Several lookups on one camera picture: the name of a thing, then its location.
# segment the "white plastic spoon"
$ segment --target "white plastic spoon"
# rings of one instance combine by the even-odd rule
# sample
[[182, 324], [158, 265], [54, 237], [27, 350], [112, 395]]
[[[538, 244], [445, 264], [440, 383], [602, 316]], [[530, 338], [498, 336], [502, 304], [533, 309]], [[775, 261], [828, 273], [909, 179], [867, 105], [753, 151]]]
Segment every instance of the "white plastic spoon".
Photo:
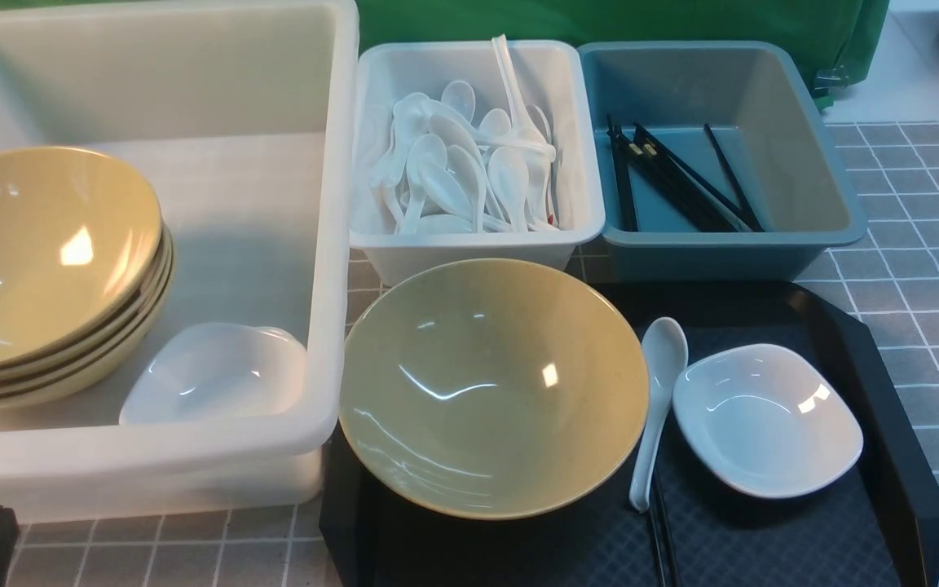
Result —
[[487, 164], [487, 177], [492, 182], [495, 197], [506, 210], [514, 230], [526, 232], [528, 223], [525, 204], [529, 187], [529, 171], [524, 157], [515, 148], [497, 148]]
[[401, 224], [401, 234], [415, 234], [418, 228], [418, 219], [422, 216], [422, 207], [427, 197], [422, 186], [421, 167], [431, 163], [443, 168], [447, 164], [447, 150], [444, 149], [444, 141], [440, 140], [440, 137], [422, 135], [408, 152], [408, 185], [411, 188], [411, 196], [405, 220]]
[[505, 220], [496, 218], [484, 211], [484, 201], [491, 190], [488, 185], [487, 174], [480, 162], [474, 159], [464, 148], [452, 145], [447, 148], [447, 169], [452, 172], [455, 181], [462, 186], [462, 191], [474, 205], [474, 230], [493, 232], [511, 232], [511, 227]]
[[[549, 119], [545, 116], [545, 112], [538, 107], [537, 104], [528, 104], [528, 116], [531, 117], [531, 122], [534, 123], [537, 130], [541, 131], [541, 134], [545, 137], [545, 142], [548, 144], [553, 144], [553, 129], [549, 124]], [[556, 170], [556, 163], [551, 163], [549, 166], [549, 172], [545, 174], [543, 193], [545, 197], [545, 215], [547, 215], [547, 223], [549, 223], [549, 217], [552, 217], [553, 223], [556, 226], [559, 226], [558, 217], [556, 217], [556, 204], [553, 201], [553, 186], [555, 182], [553, 181], [553, 171]]]
[[544, 157], [547, 157], [549, 161], [556, 159], [556, 149], [553, 148], [553, 145], [548, 144], [543, 140], [543, 138], [541, 138], [541, 134], [537, 133], [537, 130], [534, 129], [534, 126], [531, 127], [531, 131], [534, 133], [532, 135], [533, 138], [525, 139], [523, 137], [519, 137], [515, 127], [511, 133], [505, 136], [492, 137], [492, 135], [481, 133], [481, 131], [476, 129], [473, 124], [470, 124], [469, 120], [466, 120], [465, 117], [456, 112], [454, 108], [450, 107], [450, 105], [440, 103], [437, 100], [428, 100], [422, 103], [422, 107], [430, 116], [441, 116], [444, 118], [450, 118], [454, 122], [457, 122], [459, 126], [462, 126], [462, 129], [465, 129], [467, 133], [469, 133], [470, 137], [473, 137], [473, 141], [476, 142], [476, 144], [487, 146], [514, 146], [514, 148], [539, 152]]
[[543, 134], [536, 129], [528, 115], [505, 34], [492, 38], [492, 48], [495, 49], [495, 56], [499, 60], [499, 74], [502, 75], [502, 85], [505, 86], [506, 99], [509, 101], [509, 118], [514, 124], [512, 133], [515, 137], [528, 141], [545, 142]]
[[484, 118], [480, 120], [480, 126], [477, 130], [485, 135], [492, 137], [504, 137], [514, 129], [514, 124], [509, 119], [509, 113], [502, 108], [492, 108], [487, 111]]
[[465, 190], [447, 172], [446, 168], [433, 161], [420, 161], [418, 162], [418, 178], [422, 187], [425, 188], [425, 196], [435, 201], [441, 211], [465, 218], [466, 222], [473, 222], [474, 205], [470, 203]]
[[633, 467], [633, 481], [629, 484], [629, 501], [642, 514], [651, 505], [651, 477], [655, 475], [659, 440], [672, 405], [673, 386], [686, 369], [688, 346], [679, 323], [671, 317], [660, 317], [644, 332], [641, 348], [651, 377], [650, 405], [637, 450], [637, 464]]
[[[443, 139], [444, 144], [448, 146], [459, 146], [459, 148], [469, 153], [477, 161], [481, 170], [484, 170], [484, 160], [480, 155], [480, 148], [477, 146], [477, 141], [474, 141], [473, 136], [464, 126], [447, 116], [434, 114], [430, 116], [427, 127], [430, 133]], [[495, 198], [495, 191], [493, 191], [491, 184], [484, 182], [484, 188], [485, 208], [487, 211], [496, 217], [506, 218], [507, 216], [503, 215], [502, 208], [499, 206], [499, 201]]]
[[394, 124], [391, 127], [390, 148], [373, 167], [368, 186], [394, 216], [396, 229], [401, 231], [403, 211], [398, 201], [396, 186], [401, 183], [408, 160], [408, 150], [418, 137], [425, 134], [425, 114], [421, 105], [430, 97], [422, 93], [409, 94], [394, 104]]
[[462, 79], [456, 79], [444, 87], [440, 93], [441, 103], [450, 105], [470, 122], [473, 122], [473, 115], [477, 111], [477, 94], [474, 93], [473, 86]]
[[394, 104], [394, 140], [390, 149], [381, 157], [379, 163], [373, 168], [374, 183], [383, 183], [387, 186], [396, 186], [401, 181], [408, 160], [411, 146], [425, 134], [425, 120], [427, 116], [422, 104], [427, 103], [430, 97], [422, 93], [409, 94], [397, 104]]

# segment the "bowl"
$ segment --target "bowl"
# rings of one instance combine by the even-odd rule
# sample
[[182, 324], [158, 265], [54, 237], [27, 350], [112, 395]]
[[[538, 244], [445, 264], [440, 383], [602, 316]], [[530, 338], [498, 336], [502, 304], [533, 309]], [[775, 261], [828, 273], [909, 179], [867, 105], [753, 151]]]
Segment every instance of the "bowl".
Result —
[[25, 358], [21, 363], [1, 365], [0, 384], [51, 371], [62, 364], [70, 363], [71, 360], [75, 360], [75, 358], [89, 353], [97, 346], [101, 346], [109, 338], [114, 337], [126, 324], [133, 322], [134, 316], [138, 315], [141, 308], [149, 306], [150, 303], [156, 300], [157, 295], [160, 293], [160, 286], [164, 285], [172, 267], [173, 242], [168, 227], [165, 227], [164, 224], [161, 227], [161, 233], [163, 233], [161, 234], [161, 242], [159, 248], [157, 248], [156, 256], [152, 260], [152, 265], [145, 272], [143, 281], [137, 291], [134, 291], [127, 301], [111, 315], [105, 317], [104, 322], [97, 324], [96, 328], [85, 337], [76, 339], [76, 341], [63, 346], [63, 348], [49, 346], [47, 349]]
[[127, 163], [79, 148], [0, 153], [0, 365], [111, 315], [160, 237], [154, 191]]
[[85, 390], [111, 374], [133, 354], [139, 342], [156, 323], [161, 308], [168, 300], [174, 274], [175, 257], [170, 257], [168, 270], [154, 289], [152, 297], [138, 309], [130, 322], [107, 341], [51, 370], [0, 383], [0, 408], [25, 408], [55, 401]]
[[466, 260], [386, 291], [354, 324], [339, 421], [365, 467], [415, 504], [524, 518], [618, 470], [648, 380], [633, 328], [585, 283]]
[[676, 380], [673, 412], [712, 473], [752, 497], [818, 491], [864, 447], [831, 384], [783, 346], [741, 346], [692, 364]]
[[137, 380], [118, 423], [157, 424], [282, 413], [297, 402], [306, 348], [280, 328], [194, 324]]

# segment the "bowl rim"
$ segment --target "bowl rim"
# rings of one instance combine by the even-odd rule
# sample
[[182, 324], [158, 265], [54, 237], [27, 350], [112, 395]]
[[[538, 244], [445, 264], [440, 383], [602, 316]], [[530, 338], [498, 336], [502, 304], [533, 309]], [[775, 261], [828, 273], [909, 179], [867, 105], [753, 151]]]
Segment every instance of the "bowl rim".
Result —
[[[593, 296], [599, 302], [601, 302], [608, 309], [610, 309], [611, 312], [614, 312], [615, 316], [621, 317], [623, 327], [626, 329], [627, 333], [631, 335], [631, 337], [637, 339], [637, 346], [640, 346], [640, 338], [637, 336], [636, 331], [633, 330], [633, 327], [630, 325], [628, 320], [625, 319], [625, 316], [622, 315], [622, 312], [619, 312], [618, 308], [615, 308], [615, 305], [611, 304], [610, 300], [607, 300], [607, 298], [605, 298], [603, 294], [600, 294], [599, 291], [596, 291], [595, 289], [593, 289], [593, 287], [590, 286], [588, 283], [585, 283], [584, 281], [580, 281], [574, 276], [567, 275], [563, 271], [558, 271], [558, 270], [554, 270], [554, 268], [547, 267], [547, 265], [541, 265], [538, 263], [530, 263], [530, 261], [522, 261], [519, 259], [485, 257], [485, 258], [477, 258], [477, 259], [462, 259], [458, 261], [452, 261], [451, 263], [444, 263], [443, 265], [436, 265], [436, 267], [430, 267], [428, 268], [428, 270], [418, 272], [418, 274], [410, 278], [407, 278], [406, 280], [403, 280], [401, 283], [398, 283], [398, 285], [391, 287], [391, 289], [384, 291], [384, 293], [382, 293], [379, 298], [376, 298], [376, 301], [373, 301], [372, 304], [368, 305], [368, 308], [366, 308], [365, 311], [361, 313], [361, 316], [358, 316], [358, 319], [354, 322], [354, 326], [350, 327], [350, 333], [346, 335], [346, 341], [344, 342], [344, 345], [343, 345], [344, 354], [346, 354], [346, 348], [350, 345], [350, 340], [352, 337], [354, 337], [354, 333], [355, 331], [357, 331], [358, 326], [362, 324], [364, 317], [368, 316], [369, 313], [372, 312], [373, 308], [375, 308], [376, 305], [379, 304], [381, 300], [383, 300], [383, 298], [386, 298], [387, 296], [389, 296], [389, 294], [391, 294], [392, 291], [399, 289], [399, 287], [401, 287], [403, 284], [406, 284], [406, 283], [411, 282], [412, 280], [421, 278], [421, 276], [431, 274], [431, 272], [450, 270], [450, 268], [454, 267], [455, 265], [465, 265], [465, 264], [512, 265], [512, 267], [517, 267], [519, 265], [520, 267], [528, 267], [530, 271], [537, 270], [537, 271], [543, 272], [544, 274], [548, 272], [548, 274], [550, 275], [555, 274], [556, 276], [562, 276], [558, 279], [567, 278], [567, 279], [573, 280], [575, 283], [584, 287], [586, 291], [589, 291], [590, 293], [592, 293]], [[368, 462], [364, 460], [362, 451], [358, 449], [357, 439], [350, 437], [350, 434], [351, 434], [350, 428], [346, 426], [346, 418], [344, 417], [344, 412], [346, 410], [343, 409], [342, 384], [340, 384], [340, 394], [339, 394], [339, 425], [342, 427], [343, 437], [346, 438], [346, 442], [350, 445], [350, 449], [354, 451], [355, 457], [357, 457], [357, 460], [361, 464], [361, 466], [364, 467], [365, 470], [367, 470], [369, 473], [372, 473], [372, 476], [375, 476], [376, 479], [379, 479], [379, 482], [383, 483], [384, 486], [387, 487], [387, 489], [391, 490], [395, 494], [398, 494], [403, 499], [407, 499], [407, 501], [410, 501], [415, 505], [421, 506], [421, 508], [432, 510], [432, 512], [437, 512], [440, 514], [444, 514], [444, 515], [448, 515], [448, 516], [452, 516], [456, 518], [461, 518], [461, 519], [469, 519], [469, 520], [502, 521], [502, 520], [517, 520], [517, 519], [530, 518], [530, 517], [538, 516], [538, 515], [545, 514], [548, 512], [553, 512], [553, 510], [559, 510], [563, 508], [563, 506], [566, 506], [566, 505], [574, 504], [575, 501], [578, 501], [582, 497], [586, 497], [586, 495], [588, 495], [589, 493], [596, 491], [596, 489], [599, 488], [601, 484], [606, 483], [607, 480], [611, 478], [611, 476], [614, 476], [615, 472], [618, 472], [619, 469], [622, 468], [622, 465], [625, 464], [625, 462], [631, 456], [631, 454], [633, 454], [633, 451], [636, 451], [637, 444], [640, 443], [640, 435], [642, 434], [642, 431], [644, 431], [644, 426], [647, 423], [647, 413], [649, 412], [649, 409], [650, 409], [650, 379], [651, 379], [650, 370], [649, 370], [646, 358], [644, 357], [644, 355], [642, 355], [642, 351], [640, 353], [640, 357], [642, 359], [642, 367], [644, 367], [644, 371], [642, 371], [642, 375], [641, 375], [640, 386], [641, 386], [641, 393], [645, 395], [645, 398], [644, 398], [644, 408], [641, 410], [641, 413], [640, 413], [640, 423], [638, 423], [638, 430], [636, 431], [636, 434], [634, 434], [633, 436], [633, 441], [631, 443], [628, 443], [628, 446], [626, 447], [625, 450], [623, 450], [623, 453], [619, 455], [618, 461], [616, 461], [616, 463], [611, 467], [611, 470], [604, 473], [603, 476], [597, 477], [595, 482], [592, 482], [588, 484], [588, 486], [583, 487], [580, 491], [578, 491], [574, 495], [570, 495], [569, 497], [564, 497], [563, 499], [560, 499], [560, 501], [552, 502], [552, 504], [538, 506], [538, 508], [533, 508], [531, 510], [520, 510], [519, 512], [508, 512], [508, 513], [503, 513], [503, 514], [488, 514], [488, 513], [476, 512], [476, 510], [458, 510], [455, 508], [444, 508], [444, 506], [430, 504], [428, 501], [425, 501], [425, 499], [415, 497], [415, 495], [412, 495], [411, 493], [403, 490], [401, 487], [396, 486], [395, 483], [391, 483], [390, 480], [388, 480], [388, 478], [382, 472], [376, 472], [375, 470], [373, 470], [372, 466], [369, 465]]]

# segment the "stack of bowls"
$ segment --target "stack of bowls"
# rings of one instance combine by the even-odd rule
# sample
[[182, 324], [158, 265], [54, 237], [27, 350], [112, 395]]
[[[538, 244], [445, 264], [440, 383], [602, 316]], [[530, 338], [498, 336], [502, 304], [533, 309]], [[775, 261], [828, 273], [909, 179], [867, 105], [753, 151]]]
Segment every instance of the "stack of bowls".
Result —
[[174, 265], [134, 167], [78, 148], [0, 153], [0, 408], [112, 372], [159, 315]]

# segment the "gray-blue bin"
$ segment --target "gray-blue bin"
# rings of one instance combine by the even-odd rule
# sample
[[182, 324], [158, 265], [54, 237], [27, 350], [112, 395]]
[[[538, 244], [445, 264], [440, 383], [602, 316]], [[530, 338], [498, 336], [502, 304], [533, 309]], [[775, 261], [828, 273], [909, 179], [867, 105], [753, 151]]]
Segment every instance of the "gray-blue bin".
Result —
[[[867, 219], [787, 53], [741, 41], [579, 48], [616, 280], [790, 280]], [[638, 232], [621, 230], [607, 116], [642, 124], [731, 200], [703, 133], [711, 124], [765, 233], [700, 233], [630, 170]]]

